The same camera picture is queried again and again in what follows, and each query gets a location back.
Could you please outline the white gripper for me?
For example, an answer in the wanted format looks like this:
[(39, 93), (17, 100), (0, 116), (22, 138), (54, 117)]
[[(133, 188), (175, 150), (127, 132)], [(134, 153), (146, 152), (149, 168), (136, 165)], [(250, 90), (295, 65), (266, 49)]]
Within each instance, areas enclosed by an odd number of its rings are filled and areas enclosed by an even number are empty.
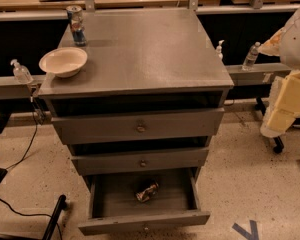
[(292, 70), (285, 78), (276, 77), (272, 83), (269, 106), (260, 132), (268, 138), (284, 134), (300, 116), (300, 70)]

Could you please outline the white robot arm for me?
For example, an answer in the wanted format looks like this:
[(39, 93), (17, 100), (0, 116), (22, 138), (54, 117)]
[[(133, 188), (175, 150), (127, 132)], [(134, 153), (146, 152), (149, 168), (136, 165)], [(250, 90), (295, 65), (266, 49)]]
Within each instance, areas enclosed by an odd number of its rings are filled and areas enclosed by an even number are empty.
[(291, 68), (286, 77), (276, 77), (270, 89), (269, 106), (260, 132), (273, 138), (284, 134), (300, 117), (300, 7), (285, 26), (262, 45), (260, 52), (279, 56), (280, 62)]

